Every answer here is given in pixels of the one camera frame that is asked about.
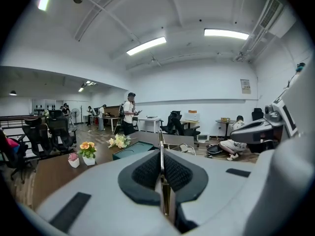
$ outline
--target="air conditioning vent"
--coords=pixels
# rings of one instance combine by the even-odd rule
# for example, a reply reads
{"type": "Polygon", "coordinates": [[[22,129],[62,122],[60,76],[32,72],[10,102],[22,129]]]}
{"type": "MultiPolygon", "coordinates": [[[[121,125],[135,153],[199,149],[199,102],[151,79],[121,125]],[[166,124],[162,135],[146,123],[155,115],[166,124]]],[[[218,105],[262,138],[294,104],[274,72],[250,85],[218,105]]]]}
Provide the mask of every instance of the air conditioning vent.
{"type": "Polygon", "coordinates": [[[282,10],[282,7],[283,5],[279,1],[272,0],[265,17],[260,22],[260,26],[268,29],[282,10]]]}

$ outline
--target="ceiling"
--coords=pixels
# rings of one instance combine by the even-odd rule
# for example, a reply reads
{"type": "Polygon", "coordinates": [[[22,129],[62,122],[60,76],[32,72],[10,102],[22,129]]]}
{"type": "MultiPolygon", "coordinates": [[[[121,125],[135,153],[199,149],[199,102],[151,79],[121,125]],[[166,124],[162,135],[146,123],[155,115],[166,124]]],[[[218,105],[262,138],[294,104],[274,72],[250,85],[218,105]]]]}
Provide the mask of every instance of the ceiling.
{"type": "Polygon", "coordinates": [[[47,13],[77,41],[95,45],[127,70],[188,59],[235,57],[244,40],[205,37],[204,28],[251,33],[266,0],[50,0],[47,13]],[[167,43],[129,56],[165,36],[167,43]]]}
{"type": "MultiPolygon", "coordinates": [[[[38,90],[44,90],[45,87],[48,87],[77,91],[82,83],[87,81],[87,79],[75,76],[23,67],[0,66],[0,74],[0,88],[9,86],[10,89],[14,89],[16,84],[23,86],[27,84],[30,88],[38,90]]],[[[106,84],[97,83],[94,86],[86,86],[84,93],[98,92],[109,88],[110,86],[106,84]]]]}

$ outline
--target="headrest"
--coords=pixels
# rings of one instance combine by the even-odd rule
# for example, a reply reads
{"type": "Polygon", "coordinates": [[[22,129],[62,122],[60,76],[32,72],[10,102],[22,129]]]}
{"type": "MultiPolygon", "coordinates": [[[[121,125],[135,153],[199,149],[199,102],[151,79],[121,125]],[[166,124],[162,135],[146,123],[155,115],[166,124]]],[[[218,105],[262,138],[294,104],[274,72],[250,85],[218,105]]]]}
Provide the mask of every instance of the headrest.
{"type": "Polygon", "coordinates": [[[26,125],[34,127],[41,124],[41,118],[40,117],[27,118],[24,119],[24,122],[26,125]]]}

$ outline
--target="office chair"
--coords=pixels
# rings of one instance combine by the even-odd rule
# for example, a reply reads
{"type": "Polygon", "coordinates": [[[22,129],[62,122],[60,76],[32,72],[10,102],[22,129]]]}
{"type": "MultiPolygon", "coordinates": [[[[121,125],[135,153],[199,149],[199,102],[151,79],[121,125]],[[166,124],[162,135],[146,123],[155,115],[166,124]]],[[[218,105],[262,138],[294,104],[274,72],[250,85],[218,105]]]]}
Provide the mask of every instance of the office chair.
{"type": "MultiPolygon", "coordinates": [[[[196,129],[200,128],[200,126],[184,129],[184,124],[181,124],[179,119],[173,118],[172,121],[175,125],[178,135],[180,136],[194,136],[195,137],[200,134],[199,131],[196,131],[196,129]]],[[[199,143],[194,141],[194,144],[196,144],[197,147],[199,147],[199,143]]]]}
{"type": "Polygon", "coordinates": [[[76,130],[72,130],[74,136],[69,135],[67,118],[49,119],[49,132],[52,134],[52,145],[60,152],[69,152],[69,148],[76,144],[76,130]],[[60,137],[62,144],[59,144],[58,137],[60,137]]]}
{"type": "Polygon", "coordinates": [[[31,143],[32,152],[40,158],[49,156],[53,146],[48,137],[47,125],[41,124],[41,118],[24,121],[27,126],[22,126],[22,129],[31,143]]]}
{"type": "Polygon", "coordinates": [[[166,132],[169,135],[174,135],[176,133],[176,130],[174,129],[174,123],[172,122],[172,118],[177,118],[178,120],[180,120],[182,118],[182,115],[178,114],[178,112],[180,111],[172,111],[171,114],[168,116],[167,118],[167,125],[166,126],[162,126],[163,121],[160,120],[161,122],[161,130],[166,132]]]}
{"type": "Polygon", "coordinates": [[[3,160],[7,167],[15,169],[11,173],[11,180],[13,181],[14,180],[13,176],[17,172],[20,172],[22,184],[25,183],[23,179],[23,171],[27,165],[30,165],[34,169],[34,172],[36,172],[36,169],[32,166],[31,162],[26,161],[26,159],[24,158],[24,156],[26,155],[25,151],[28,149],[28,146],[23,142],[24,137],[25,135],[21,136],[18,140],[11,138],[13,141],[20,145],[19,150],[17,152],[14,152],[14,150],[7,143],[3,131],[0,130],[0,144],[3,160]]]}
{"type": "Polygon", "coordinates": [[[264,113],[261,108],[254,108],[254,111],[252,112],[252,120],[259,120],[262,118],[264,118],[264,113]]]}
{"type": "Polygon", "coordinates": [[[133,128],[136,129],[139,131],[139,128],[138,128],[138,117],[132,117],[132,125],[133,125],[133,128]]]}

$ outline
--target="table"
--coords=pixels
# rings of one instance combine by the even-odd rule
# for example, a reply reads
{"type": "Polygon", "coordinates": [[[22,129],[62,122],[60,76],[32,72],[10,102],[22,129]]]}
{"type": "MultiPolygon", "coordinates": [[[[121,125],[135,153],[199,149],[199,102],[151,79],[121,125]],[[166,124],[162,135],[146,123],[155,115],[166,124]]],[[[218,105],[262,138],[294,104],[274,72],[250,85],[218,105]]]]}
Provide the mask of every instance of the table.
{"type": "MultiPolygon", "coordinates": [[[[191,136],[166,134],[163,136],[166,143],[185,143],[188,146],[193,146],[193,137],[191,136]]],[[[132,138],[131,145],[138,141],[143,141],[151,143],[158,148],[158,134],[138,131],[131,134],[130,137],[132,138]]],[[[95,153],[95,165],[113,161],[113,154],[121,150],[116,146],[109,148],[107,143],[102,144],[97,140],[93,142],[95,142],[95,147],[97,148],[97,152],[95,153]]],[[[68,163],[68,157],[69,155],[62,155],[38,162],[33,187],[33,209],[36,209],[54,191],[67,184],[84,171],[94,167],[94,165],[87,166],[82,156],[79,155],[80,165],[78,168],[73,168],[68,163]]]]}
{"type": "Polygon", "coordinates": [[[110,119],[111,124],[112,124],[112,132],[114,132],[113,120],[118,119],[118,117],[104,117],[104,119],[110,119]]]}
{"type": "Polygon", "coordinates": [[[198,120],[181,120],[181,123],[188,123],[188,128],[190,128],[191,123],[199,123],[198,120]]]}
{"type": "Polygon", "coordinates": [[[156,118],[138,118],[138,120],[142,120],[144,122],[146,122],[146,121],[153,121],[154,122],[154,133],[157,133],[157,131],[156,131],[156,122],[160,121],[161,118],[159,118],[159,117],[156,117],[156,118]]]}
{"type": "Polygon", "coordinates": [[[227,140],[227,128],[228,128],[228,125],[236,123],[236,121],[235,120],[230,120],[230,121],[216,120],[216,122],[218,122],[218,123],[225,123],[225,137],[224,137],[224,140],[227,140]]]}
{"type": "Polygon", "coordinates": [[[85,124],[85,117],[89,118],[89,116],[83,116],[83,123],[85,124]]]}

